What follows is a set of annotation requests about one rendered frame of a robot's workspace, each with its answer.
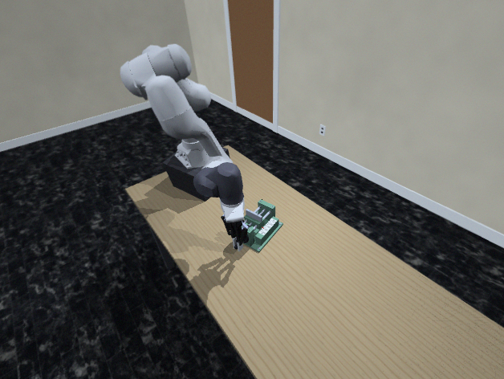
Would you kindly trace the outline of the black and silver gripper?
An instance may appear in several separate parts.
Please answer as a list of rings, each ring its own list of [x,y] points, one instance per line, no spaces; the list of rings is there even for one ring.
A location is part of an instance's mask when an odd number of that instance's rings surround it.
[[[224,214],[221,216],[221,218],[225,224],[228,235],[231,235],[231,237],[233,238],[234,247],[238,245],[238,251],[240,251],[243,248],[243,241],[246,239],[247,231],[250,226],[246,225],[244,223],[244,220],[227,223]]]

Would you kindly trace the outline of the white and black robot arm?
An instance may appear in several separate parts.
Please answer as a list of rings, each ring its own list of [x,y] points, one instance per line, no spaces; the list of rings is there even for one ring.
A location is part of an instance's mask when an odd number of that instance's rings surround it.
[[[190,58],[179,45],[150,45],[120,68],[120,76],[133,95],[149,99],[163,130],[182,140],[175,157],[187,169],[204,166],[193,179],[196,191],[220,198],[227,223],[243,221],[245,202],[240,169],[224,152],[207,123],[194,113],[208,108],[211,96],[206,86],[187,80],[191,71]]]

